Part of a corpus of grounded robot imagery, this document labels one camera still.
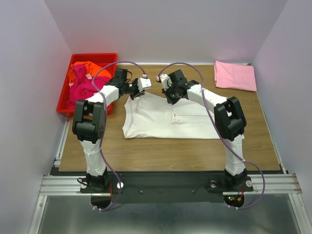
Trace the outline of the white printed t shirt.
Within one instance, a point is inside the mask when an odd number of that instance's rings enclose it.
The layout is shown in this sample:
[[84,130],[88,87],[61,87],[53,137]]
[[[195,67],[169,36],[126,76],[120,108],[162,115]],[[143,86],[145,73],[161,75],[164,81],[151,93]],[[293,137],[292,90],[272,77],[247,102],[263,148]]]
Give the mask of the white printed t shirt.
[[205,107],[180,99],[175,105],[165,98],[146,93],[128,99],[124,105],[124,137],[218,139]]

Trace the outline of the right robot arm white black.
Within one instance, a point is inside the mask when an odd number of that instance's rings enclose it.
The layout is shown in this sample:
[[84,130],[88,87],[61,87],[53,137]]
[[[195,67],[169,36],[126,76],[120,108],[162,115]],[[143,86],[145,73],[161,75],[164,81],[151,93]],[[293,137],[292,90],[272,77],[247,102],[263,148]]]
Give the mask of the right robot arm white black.
[[206,108],[213,127],[225,146],[224,186],[227,189],[240,187],[247,178],[242,153],[247,121],[238,98],[222,97],[205,89],[195,80],[188,81],[181,70],[158,75],[157,82],[162,84],[162,93],[169,104],[175,105],[185,98]]

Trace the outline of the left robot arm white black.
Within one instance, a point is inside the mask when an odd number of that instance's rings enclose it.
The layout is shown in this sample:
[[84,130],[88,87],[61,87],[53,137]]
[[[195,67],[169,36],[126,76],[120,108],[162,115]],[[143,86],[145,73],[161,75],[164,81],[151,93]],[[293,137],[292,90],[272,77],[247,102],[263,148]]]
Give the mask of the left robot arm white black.
[[115,76],[86,100],[78,100],[75,106],[72,131],[81,143],[86,163],[86,177],[79,178],[82,189],[103,191],[109,186],[107,163],[102,156],[102,141],[105,133],[108,105],[123,95],[134,99],[151,88],[146,73],[133,81],[127,79],[128,70],[115,70]]

